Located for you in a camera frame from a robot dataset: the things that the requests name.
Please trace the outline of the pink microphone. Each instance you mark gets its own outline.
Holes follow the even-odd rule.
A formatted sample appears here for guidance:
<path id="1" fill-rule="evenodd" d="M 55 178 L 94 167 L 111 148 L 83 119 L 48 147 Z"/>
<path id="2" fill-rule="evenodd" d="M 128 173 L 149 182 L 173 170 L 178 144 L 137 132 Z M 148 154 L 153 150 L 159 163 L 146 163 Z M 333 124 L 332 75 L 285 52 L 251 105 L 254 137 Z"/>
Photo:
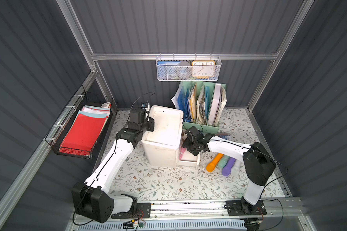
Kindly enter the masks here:
<path id="1" fill-rule="evenodd" d="M 183 157 L 184 153 L 186 152 L 186 150 L 187 150 L 186 148 L 181 147 L 181 149 L 180 149 L 180 154 L 179 154 L 179 160 L 182 159 L 182 157 Z"/>

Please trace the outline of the white bottom drawer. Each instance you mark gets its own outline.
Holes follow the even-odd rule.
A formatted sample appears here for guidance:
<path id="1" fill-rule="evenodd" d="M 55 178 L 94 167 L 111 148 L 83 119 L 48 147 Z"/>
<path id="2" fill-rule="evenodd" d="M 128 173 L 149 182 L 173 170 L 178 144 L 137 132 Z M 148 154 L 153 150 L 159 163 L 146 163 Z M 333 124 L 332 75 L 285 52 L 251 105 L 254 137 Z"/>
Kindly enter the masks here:
<path id="1" fill-rule="evenodd" d="M 200 154 L 194 156 L 191 152 L 186 150 L 181 160 L 178 160 L 178 165 L 186 167 L 197 167 L 200 163 Z"/>

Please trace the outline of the orange microphone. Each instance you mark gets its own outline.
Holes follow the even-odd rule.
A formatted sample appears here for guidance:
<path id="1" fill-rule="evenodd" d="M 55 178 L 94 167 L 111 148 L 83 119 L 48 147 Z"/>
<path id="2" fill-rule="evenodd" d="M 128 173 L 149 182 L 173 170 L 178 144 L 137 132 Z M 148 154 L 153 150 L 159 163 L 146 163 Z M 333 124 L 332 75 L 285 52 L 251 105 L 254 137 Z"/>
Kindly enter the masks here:
<path id="1" fill-rule="evenodd" d="M 218 153 L 216 157 L 210 163 L 208 163 L 208 165 L 206 166 L 206 171 L 213 172 L 222 157 L 223 157 L 223 154 Z"/>

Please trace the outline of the blue lid pencil tube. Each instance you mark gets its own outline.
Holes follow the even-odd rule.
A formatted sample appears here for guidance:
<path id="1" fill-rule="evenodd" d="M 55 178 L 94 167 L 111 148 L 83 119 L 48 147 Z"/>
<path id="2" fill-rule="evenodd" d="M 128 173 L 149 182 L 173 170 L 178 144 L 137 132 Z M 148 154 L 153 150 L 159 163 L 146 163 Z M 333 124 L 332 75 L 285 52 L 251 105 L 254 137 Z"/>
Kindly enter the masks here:
<path id="1" fill-rule="evenodd" d="M 220 137 L 220 138 L 222 138 L 224 140 L 231 141 L 231 135 L 228 134 L 228 133 L 217 133 L 216 136 Z"/>

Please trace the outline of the white drawer cabinet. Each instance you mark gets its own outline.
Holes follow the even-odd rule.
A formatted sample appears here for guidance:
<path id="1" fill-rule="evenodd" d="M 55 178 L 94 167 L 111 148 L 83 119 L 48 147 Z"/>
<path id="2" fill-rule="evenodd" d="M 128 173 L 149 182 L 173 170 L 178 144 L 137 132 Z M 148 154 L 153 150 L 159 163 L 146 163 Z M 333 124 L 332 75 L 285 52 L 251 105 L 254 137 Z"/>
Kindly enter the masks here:
<path id="1" fill-rule="evenodd" d="M 183 112 L 154 105 L 149 113 L 154 131 L 144 133 L 141 140 L 148 162 L 155 167 L 175 168 L 181 148 Z"/>

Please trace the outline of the purple microphone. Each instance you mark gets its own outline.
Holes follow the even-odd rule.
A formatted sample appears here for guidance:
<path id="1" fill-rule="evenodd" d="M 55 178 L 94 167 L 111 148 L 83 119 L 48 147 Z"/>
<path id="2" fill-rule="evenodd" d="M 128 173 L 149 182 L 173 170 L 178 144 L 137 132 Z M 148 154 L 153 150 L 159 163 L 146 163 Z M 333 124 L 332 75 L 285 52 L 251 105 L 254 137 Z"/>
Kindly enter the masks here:
<path id="1" fill-rule="evenodd" d="M 229 176 L 231 174 L 231 170 L 232 170 L 233 166 L 235 165 L 235 163 L 236 163 L 236 159 L 231 157 L 228 160 L 227 164 L 223 167 L 222 175 L 225 177 Z"/>

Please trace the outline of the white microphone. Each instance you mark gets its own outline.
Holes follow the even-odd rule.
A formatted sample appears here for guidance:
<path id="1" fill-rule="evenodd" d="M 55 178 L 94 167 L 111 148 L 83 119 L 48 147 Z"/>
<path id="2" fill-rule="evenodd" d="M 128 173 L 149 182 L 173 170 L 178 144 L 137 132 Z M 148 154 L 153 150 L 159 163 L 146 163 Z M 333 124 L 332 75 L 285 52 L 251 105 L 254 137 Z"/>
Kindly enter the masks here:
<path id="1" fill-rule="evenodd" d="M 236 160 L 234 163 L 234 166 L 231 169 L 231 176 L 234 178 L 237 178 L 242 166 L 243 166 L 243 163 L 240 160 Z"/>

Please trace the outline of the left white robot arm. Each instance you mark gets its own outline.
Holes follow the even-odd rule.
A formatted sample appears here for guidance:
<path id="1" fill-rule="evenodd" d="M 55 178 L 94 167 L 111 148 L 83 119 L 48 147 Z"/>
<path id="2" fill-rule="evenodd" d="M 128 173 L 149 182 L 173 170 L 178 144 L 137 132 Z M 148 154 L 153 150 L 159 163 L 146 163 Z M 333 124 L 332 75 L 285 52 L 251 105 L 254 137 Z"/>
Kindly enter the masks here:
<path id="1" fill-rule="evenodd" d="M 106 222 L 116 214 L 137 216 L 137 199 L 127 194 L 110 196 L 110 188 L 125 159 L 133 152 L 147 131 L 154 131 L 155 121 L 149 105 L 132 108 L 125 126 L 116 134 L 115 142 L 96 170 L 72 188 L 74 215 L 90 221 Z"/>

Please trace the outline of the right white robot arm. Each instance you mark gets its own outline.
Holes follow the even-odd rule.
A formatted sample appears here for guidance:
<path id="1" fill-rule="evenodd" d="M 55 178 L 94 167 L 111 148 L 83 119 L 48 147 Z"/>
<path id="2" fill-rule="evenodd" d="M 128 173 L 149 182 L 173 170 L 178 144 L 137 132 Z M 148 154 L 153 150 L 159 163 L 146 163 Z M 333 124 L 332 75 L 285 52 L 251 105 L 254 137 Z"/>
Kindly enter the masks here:
<path id="1" fill-rule="evenodd" d="M 276 161 L 270 157 L 264 146 L 259 142 L 241 144 L 214 134 L 203 134 L 194 126 L 186 130 L 185 134 L 187 138 L 182 147 L 194 156 L 200 152 L 215 152 L 243 163 L 249 182 L 241 198 L 241 208 L 247 214 L 256 210 L 261 194 L 276 168 Z"/>

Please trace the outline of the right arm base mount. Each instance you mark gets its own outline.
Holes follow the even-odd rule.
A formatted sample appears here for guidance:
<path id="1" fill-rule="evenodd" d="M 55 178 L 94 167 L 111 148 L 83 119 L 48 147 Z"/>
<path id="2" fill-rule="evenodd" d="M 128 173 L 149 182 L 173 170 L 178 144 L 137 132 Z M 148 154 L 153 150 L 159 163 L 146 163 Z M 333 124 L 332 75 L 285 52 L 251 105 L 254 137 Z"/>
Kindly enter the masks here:
<path id="1" fill-rule="evenodd" d="M 255 205 L 250 204 L 245 199 L 228 200 L 224 205 L 229 216 L 261 216 L 266 215 L 267 211 L 264 203 L 258 200 Z"/>

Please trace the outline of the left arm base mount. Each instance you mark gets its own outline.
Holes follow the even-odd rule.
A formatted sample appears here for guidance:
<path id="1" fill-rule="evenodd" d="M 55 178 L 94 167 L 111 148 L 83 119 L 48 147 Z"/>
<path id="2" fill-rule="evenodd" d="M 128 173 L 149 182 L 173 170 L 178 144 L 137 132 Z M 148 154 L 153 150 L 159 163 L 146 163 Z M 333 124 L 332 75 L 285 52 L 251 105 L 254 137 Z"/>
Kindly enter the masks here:
<path id="1" fill-rule="evenodd" d="M 112 219 L 150 218 L 151 203 L 135 203 L 128 212 L 121 212 L 111 216 Z"/>

